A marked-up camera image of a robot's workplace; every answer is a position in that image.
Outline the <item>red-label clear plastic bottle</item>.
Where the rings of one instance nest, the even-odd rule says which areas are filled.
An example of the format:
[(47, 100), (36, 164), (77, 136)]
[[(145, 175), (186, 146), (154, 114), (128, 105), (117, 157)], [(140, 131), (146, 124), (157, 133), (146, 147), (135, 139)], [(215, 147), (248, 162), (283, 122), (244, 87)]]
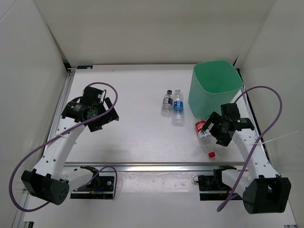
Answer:
[(195, 129), (203, 152), (207, 154), (209, 159), (215, 159), (217, 155), (223, 156), (228, 148), (216, 144), (216, 139), (209, 132), (209, 128), (204, 132), (201, 131), (205, 123), (206, 120), (203, 118), (197, 118), (195, 123)]

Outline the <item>black-label clear plastic bottle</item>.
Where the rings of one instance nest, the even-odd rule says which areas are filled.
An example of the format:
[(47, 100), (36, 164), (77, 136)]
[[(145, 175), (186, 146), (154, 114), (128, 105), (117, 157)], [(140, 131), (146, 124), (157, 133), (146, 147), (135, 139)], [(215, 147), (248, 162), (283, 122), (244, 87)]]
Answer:
[(165, 117), (170, 117), (173, 110), (173, 95), (172, 91), (168, 90), (164, 95), (162, 106), (161, 106), (161, 114)]

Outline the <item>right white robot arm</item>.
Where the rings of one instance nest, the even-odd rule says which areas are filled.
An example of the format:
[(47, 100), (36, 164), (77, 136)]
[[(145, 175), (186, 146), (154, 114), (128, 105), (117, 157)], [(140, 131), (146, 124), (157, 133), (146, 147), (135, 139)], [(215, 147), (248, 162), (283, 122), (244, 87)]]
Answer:
[(249, 176), (244, 177), (233, 166), (219, 166), (213, 170), (213, 176), (199, 178), (203, 190), (234, 190), (232, 195), (242, 198), (249, 214), (283, 213), (291, 183), (271, 166), (262, 147), (257, 144), (251, 120), (240, 116), (236, 103), (228, 103), (221, 105), (221, 114), (211, 114), (203, 130), (206, 131), (210, 124), (213, 126), (209, 132), (218, 145), (228, 146), (234, 142), (243, 159), (249, 160), (245, 165)]

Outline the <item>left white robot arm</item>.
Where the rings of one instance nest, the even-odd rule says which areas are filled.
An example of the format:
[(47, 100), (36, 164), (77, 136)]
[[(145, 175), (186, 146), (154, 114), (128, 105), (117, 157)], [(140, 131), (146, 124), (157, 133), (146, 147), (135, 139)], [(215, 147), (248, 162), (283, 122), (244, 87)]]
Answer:
[(103, 176), (92, 166), (81, 166), (63, 173), (66, 160), (85, 128), (90, 132), (118, 121), (119, 116), (106, 90), (90, 85), (81, 96), (69, 101), (57, 125), (55, 137), (31, 171), (24, 171), (21, 180), (31, 196), (60, 205), (72, 199), (112, 199), (116, 192), (117, 174)]

